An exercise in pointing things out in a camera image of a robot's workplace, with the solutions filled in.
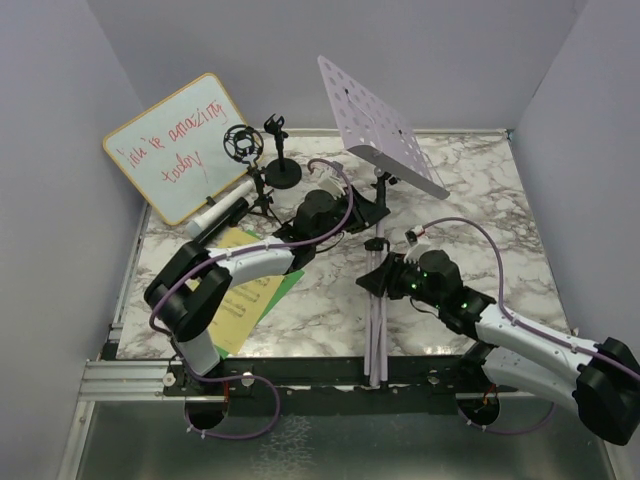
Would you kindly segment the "lilac music stand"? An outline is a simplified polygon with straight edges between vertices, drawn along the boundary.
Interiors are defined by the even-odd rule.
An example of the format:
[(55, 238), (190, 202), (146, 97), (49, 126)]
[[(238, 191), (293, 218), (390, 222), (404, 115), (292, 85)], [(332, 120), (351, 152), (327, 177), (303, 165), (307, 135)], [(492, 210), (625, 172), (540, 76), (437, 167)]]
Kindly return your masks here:
[[(386, 204), (391, 178), (439, 200), (448, 198), (410, 123), (328, 58), (320, 55), (317, 62), (344, 148), (374, 167), (376, 202)], [(364, 375), (372, 388), (388, 384), (387, 323), (386, 295), (371, 294), (365, 315)]]

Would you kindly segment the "black round-base mic stand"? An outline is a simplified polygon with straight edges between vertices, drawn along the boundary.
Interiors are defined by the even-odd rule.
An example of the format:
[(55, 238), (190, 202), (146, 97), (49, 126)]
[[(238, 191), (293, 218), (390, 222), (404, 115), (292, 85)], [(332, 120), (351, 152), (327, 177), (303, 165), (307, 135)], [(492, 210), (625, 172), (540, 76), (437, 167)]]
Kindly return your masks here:
[(282, 115), (271, 115), (264, 122), (264, 131), (274, 137), (277, 158), (264, 169), (265, 183), (274, 189), (286, 190), (295, 187), (302, 178), (301, 166), (284, 156), (284, 141), (289, 137), (283, 130), (285, 119)]

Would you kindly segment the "white handheld microphone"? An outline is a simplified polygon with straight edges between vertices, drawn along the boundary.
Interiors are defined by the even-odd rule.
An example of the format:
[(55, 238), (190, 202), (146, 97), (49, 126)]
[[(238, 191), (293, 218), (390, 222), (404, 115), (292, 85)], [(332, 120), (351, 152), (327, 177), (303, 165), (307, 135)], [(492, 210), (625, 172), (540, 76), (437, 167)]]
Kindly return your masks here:
[(255, 184), (252, 180), (246, 180), (220, 201), (217, 201), (203, 214), (190, 220), (186, 226), (188, 236), (191, 239), (195, 239), (199, 234), (203, 233), (204, 230), (212, 225), (215, 220), (219, 219), (235, 201), (245, 198), (254, 189), (254, 186)]

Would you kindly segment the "black tripod mic stand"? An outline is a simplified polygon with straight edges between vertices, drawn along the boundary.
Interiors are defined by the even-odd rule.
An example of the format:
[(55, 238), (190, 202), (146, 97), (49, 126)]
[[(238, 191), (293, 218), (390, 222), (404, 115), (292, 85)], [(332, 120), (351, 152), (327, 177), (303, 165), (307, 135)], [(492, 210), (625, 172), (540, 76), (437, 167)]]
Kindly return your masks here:
[(259, 167), (257, 164), (264, 149), (264, 140), (260, 132), (250, 125), (234, 125), (223, 136), (223, 148), (233, 161), (246, 166), (247, 174), (255, 184), (257, 199), (249, 207), (248, 214), (275, 220), (282, 225), (271, 208), (274, 202), (272, 192), (265, 191), (268, 186), (264, 178), (265, 167)]

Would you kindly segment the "black condenser microphone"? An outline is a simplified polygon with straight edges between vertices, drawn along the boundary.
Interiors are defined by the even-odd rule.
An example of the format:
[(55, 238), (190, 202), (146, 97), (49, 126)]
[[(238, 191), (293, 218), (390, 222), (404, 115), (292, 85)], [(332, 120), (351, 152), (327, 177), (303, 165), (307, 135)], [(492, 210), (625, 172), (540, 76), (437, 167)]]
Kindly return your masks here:
[(236, 226), (248, 211), (249, 202), (245, 198), (237, 199), (212, 224), (199, 233), (194, 241), (201, 246), (208, 245), (225, 228)]

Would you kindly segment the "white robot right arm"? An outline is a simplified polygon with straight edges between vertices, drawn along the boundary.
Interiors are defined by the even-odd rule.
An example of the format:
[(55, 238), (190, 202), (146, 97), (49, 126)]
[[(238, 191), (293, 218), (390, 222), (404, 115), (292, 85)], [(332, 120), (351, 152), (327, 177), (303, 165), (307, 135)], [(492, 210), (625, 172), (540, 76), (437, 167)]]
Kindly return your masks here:
[(425, 303), (449, 330), (475, 340), (482, 357), (459, 367), (467, 389), (481, 391), (492, 383), (532, 393), (576, 414), (589, 431), (618, 446), (638, 429), (639, 363), (624, 342), (580, 338), (501, 308), (466, 286), (442, 250), (391, 252), (356, 283), (376, 297)]

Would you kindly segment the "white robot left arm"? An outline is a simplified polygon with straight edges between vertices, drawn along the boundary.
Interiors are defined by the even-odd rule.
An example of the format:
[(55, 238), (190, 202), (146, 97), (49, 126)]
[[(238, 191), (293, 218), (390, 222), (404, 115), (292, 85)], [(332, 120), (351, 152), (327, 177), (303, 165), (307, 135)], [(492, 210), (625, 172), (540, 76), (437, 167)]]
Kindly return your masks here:
[(150, 326), (166, 335), (185, 361), (186, 382), (206, 395), (220, 385), (220, 354), (208, 327), (232, 288), (269, 276), (287, 275), (310, 263), (317, 245), (346, 232), (362, 232), (390, 214), (384, 200), (371, 201), (357, 190), (336, 198), (309, 192), (295, 216), (262, 241), (208, 249), (183, 244), (146, 288)]

